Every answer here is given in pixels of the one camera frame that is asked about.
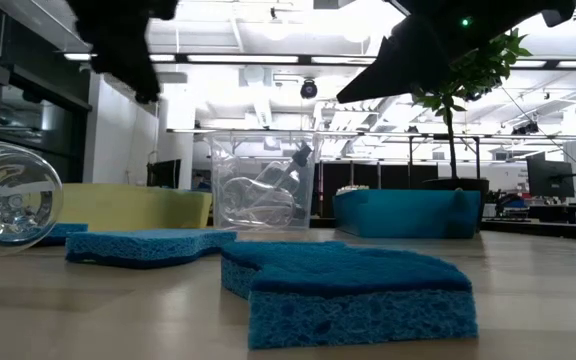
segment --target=blue sponge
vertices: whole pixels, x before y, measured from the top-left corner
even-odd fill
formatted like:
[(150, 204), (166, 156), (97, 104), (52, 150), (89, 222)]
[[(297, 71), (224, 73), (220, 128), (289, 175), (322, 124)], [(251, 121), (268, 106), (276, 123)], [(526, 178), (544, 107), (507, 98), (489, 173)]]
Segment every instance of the blue sponge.
[(468, 278), (407, 251), (233, 243), (222, 285), (250, 303), (251, 349), (477, 336)]
[(66, 260), (151, 269), (185, 264), (235, 241), (234, 231), (163, 229), (71, 234)]
[(88, 224), (56, 224), (35, 246), (64, 245), (69, 234), (88, 231)]

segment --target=wooden table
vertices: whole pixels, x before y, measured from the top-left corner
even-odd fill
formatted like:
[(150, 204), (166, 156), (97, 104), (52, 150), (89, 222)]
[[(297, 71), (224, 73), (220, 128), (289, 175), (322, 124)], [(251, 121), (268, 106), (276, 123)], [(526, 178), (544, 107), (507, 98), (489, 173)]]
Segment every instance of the wooden table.
[(0, 359), (576, 359), (576, 241), (494, 232), (362, 240), (333, 230), (307, 238), (457, 264), (474, 284), (480, 338), (249, 352), (247, 303), (221, 288), (219, 256), (136, 271), (66, 264), (62, 248), (40, 248), (0, 258)]

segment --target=blue tray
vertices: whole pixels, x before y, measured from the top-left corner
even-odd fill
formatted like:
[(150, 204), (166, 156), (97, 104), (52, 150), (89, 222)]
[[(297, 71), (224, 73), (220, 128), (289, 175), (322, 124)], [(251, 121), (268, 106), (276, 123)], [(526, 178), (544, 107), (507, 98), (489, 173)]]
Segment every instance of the blue tray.
[(367, 238), (472, 238), (478, 191), (354, 190), (335, 196), (337, 228)]

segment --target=ceiling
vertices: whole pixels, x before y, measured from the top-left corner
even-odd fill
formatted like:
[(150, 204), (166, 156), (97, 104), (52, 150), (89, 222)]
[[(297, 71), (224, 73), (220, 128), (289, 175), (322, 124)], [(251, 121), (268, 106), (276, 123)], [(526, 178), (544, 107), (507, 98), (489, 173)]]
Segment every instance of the ceiling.
[[(151, 22), (148, 40), (154, 53), (375, 55), (381, 37), (403, 19), (403, 15), (383, 1), (356, 0), (340, 9), (327, 10), (319, 9), (321, 4), (320, 0), (182, 0), (174, 20)], [(273, 6), (277, 9), (275, 20), (270, 16)], [(74, 17), (64, 0), (0, 0), (0, 7), (59, 49), (86, 51), (85, 44), (74, 35)], [(576, 21), (548, 29), (541, 17), (536, 16), (520, 24), (519, 30), (521, 34), (529, 34), (522, 45), (535, 57), (576, 58)], [(243, 68), (243, 65), (157, 66), (159, 72), (188, 74), (197, 118), (207, 122), (245, 119), (259, 113), (260, 102), (265, 101), (273, 115), (306, 114), (316, 118), (317, 104), (329, 104), (361, 71), (332, 66), (265, 67), (271, 79), (277, 74), (314, 78), (319, 94), (315, 99), (303, 100), (299, 96), (299, 82), (281, 83), (279, 87), (276, 81), (270, 81), (269, 87), (260, 92), (242, 81)], [(562, 121), (562, 110), (576, 104), (576, 72), (514, 71), (504, 88), (508, 94), (497, 89), (480, 101), (465, 104), (468, 111), (457, 114), (455, 122), (498, 129), (501, 124), (512, 126), (512, 120), (520, 118), (522, 112), (537, 112), (544, 124), (556, 124)], [(410, 102), (406, 96), (384, 99), (374, 109), (378, 116), (357, 113), (346, 121), (343, 119), (350, 116), (346, 112), (337, 119), (345, 124), (344, 128), (347, 124), (355, 127), (368, 124), (372, 129), (402, 131), (415, 124), (442, 126), (441, 119), (411, 107)], [(343, 109), (333, 106), (333, 110)]]

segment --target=wire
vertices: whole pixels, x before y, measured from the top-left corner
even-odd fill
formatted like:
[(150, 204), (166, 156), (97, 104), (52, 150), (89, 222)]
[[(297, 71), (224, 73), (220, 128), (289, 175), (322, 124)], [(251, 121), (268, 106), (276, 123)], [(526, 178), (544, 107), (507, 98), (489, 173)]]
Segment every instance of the wire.
[[(530, 119), (530, 117), (528, 116), (528, 114), (526, 114), (526, 112), (524, 111), (524, 109), (521, 108), (521, 106), (519, 106), (519, 104), (517, 104), (517, 102), (515, 101), (515, 99), (513, 99), (513, 97), (508, 93), (508, 91), (506, 91), (506, 89), (502, 86), (501, 89), (506, 93), (506, 95), (508, 95), (508, 98), (510, 98), (510, 100), (513, 102), (513, 104), (515, 104), (515, 106), (517, 107), (517, 109), (519, 109), (519, 111), (521, 111), (521, 113), (528, 119)], [(553, 139), (550, 138), (550, 136), (548, 134), (546, 134), (543, 130), (539, 129), (539, 131), (541, 131), (542, 134), (546, 135), (546, 137), (548, 138), (548, 140), (550, 140), (553, 144), (555, 144), (555, 146), (557, 146), (559, 148), (559, 150), (561, 150), (561, 152), (563, 152), (564, 154), (566, 154), (566, 156), (568, 156), (570, 158), (570, 160), (572, 160), (575, 164), (576, 164), (576, 160), (575, 158), (573, 158), (569, 153), (566, 152), (566, 150), (564, 150), (564, 147), (557, 144), (557, 142)]]
[[(510, 101), (513, 102), (513, 104), (515, 104), (515, 106), (517, 107), (517, 109), (519, 109), (519, 111), (521, 111), (521, 113), (522, 113), (526, 118), (529, 119), (530, 117), (528, 116), (528, 114), (526, 114), (526, 112), (524, 111), (524, 109), (522, 109), (521, 106), (519, 106), (519, 104), (517, 104), (517, 102), (515, 101), (515, 99), (508, 93), (508, 91), (506, 90), (506, 88), (504, 88), (504, 87), (502, 86), (501, 89), (506, 93), (506, 95), (508, 95), (508, 98), (510, 99)], [(556, 142), (555, 140), (551, 139), (550, 136), (549, 136), (548, 134), (546, 134), (543, 130), (541, 130), (539, 127), (538, 127), (538, 129), (539, 129), (539, 131), (541, 131), (542, 134), (546, 135), (546, 137), (548, 138), (548, 140), (550, 140), (553, 144), (555, 144), (555, 146), (557, 146), (557, 147), (559, 148), (559, 150), (561, 150), (561, 152), (563, 152), (566, 156), (568, 156), (568, 158), (569, 158), (570, 160), (572, 160), (572, 161), (576, 164), (575, 158), (572, 157), (572, 155), (570, 155), (568, 152), (566, 152), (566, 150), (564, 150), (564, 147), (563, 147), (563, 146), (557, 144), (557, 142)]]

